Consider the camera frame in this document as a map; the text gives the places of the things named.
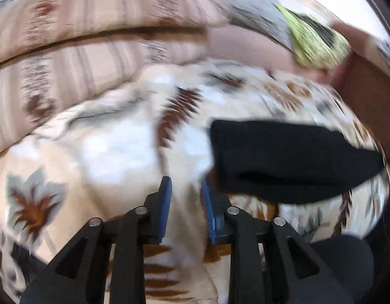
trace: metal screw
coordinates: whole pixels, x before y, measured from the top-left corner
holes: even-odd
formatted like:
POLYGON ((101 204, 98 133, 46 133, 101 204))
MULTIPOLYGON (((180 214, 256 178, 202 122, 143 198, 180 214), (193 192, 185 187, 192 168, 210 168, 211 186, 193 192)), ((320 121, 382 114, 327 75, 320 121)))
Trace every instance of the metal screw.
POLYGON ((282 217, 277 217, 273 220, 274 224, 277 226, 283 226, 286 224, 286 220, 284 220, 282 217))
POLYGON ((135 210, 137 215, 144 215, 147 213, 147 208, 144 206, 137 207, 135 210))
POLYGON ((230 215, 237 215, 240 212, 240 209, 235 207, 235 206, 231 206, 231 207, 227 208, 227 212, 230 215))
POLYGON ((98 217, 95 217, 95 218, 91 218, 90 221, 89 221, 89 225, 92 226, 92 227, 96 227, 98 226, 100 223, 102 222, 102 220, 98 217))

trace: cushion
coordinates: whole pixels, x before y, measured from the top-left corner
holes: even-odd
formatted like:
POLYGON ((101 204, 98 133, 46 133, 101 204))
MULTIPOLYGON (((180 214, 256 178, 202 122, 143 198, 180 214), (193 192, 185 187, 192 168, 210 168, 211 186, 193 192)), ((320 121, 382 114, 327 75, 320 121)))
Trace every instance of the cushion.
POLYGON ((116 32, 66 42, 0 67, 0 152, 70 106, 131 80, 145 64, 205 57, 201 31, 116 32))
POLYGON ((0 62, 60 40, 121 28, 228 21, 215 0, 15 0, 0 9, 0 62))

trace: gray fabric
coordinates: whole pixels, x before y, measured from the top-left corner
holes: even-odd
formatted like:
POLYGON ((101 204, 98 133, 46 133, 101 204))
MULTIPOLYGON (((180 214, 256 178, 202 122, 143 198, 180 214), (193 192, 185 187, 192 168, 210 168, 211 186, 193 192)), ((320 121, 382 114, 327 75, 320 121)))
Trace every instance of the gray fabric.
POLYGON ((292 51, 291 32, 278 0, 221 0, 231 10, 231 23, 265 34, 292 51))

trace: blue gripper pad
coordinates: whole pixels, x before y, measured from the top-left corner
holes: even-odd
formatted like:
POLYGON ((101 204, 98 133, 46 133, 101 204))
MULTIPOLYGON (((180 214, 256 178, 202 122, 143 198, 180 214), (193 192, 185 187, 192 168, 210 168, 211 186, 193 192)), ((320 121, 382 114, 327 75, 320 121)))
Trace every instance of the blue gripper pad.
POLYGON ((164 176, 162 178, 157 196, 160 195, 162 197, 160 198, 160 215, 158 219, 159 242, 161 242, 162 238, 165 236, 165 230, 167 229, 168 213, 172 197, 172 181, 170 177, 164 176))
POLYGON ((210 190, 206 178, 204 178, 202 181, 202 200, 203 200, 204 210, 206 212, 206 219, 208 221, 209 237, 210 240, 212 241, 212 244, 216 244, 216 238, 217 238, 216 230, 218 225, 216 222, 216 214, 212 206, 212 198, 210 197, 210 190))

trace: bedsheet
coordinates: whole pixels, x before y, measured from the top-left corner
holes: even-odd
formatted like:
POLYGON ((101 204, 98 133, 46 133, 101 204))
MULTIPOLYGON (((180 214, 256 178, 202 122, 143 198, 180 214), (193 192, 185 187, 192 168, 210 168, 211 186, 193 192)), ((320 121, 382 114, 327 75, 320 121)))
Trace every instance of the bedsheet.
MULTIPOLYGON (((147 301, 226 303, 230 246, 208 242, 199 196, 201 179, 213 167, 208 129, 216 118, 317 124, 340 131, 356 147, 380 149, 329 86, 227 60, 147 66, 135 81, 64 110, 0 155, 6 290, 18 299, 39 273, 24 256, 17 259, 13 243, 46 264, 88 219, 120 217, 169 175, 166 237, 161 246, 145 248, 147 301)), ((229 197, 255 217, 282 216, 306 241, 318 241, 339 233, 365 236, 382 213, 389 186, 385 168, 315 204, 229 197)), ((107 303, 108 288, 105 294, 107 303)))

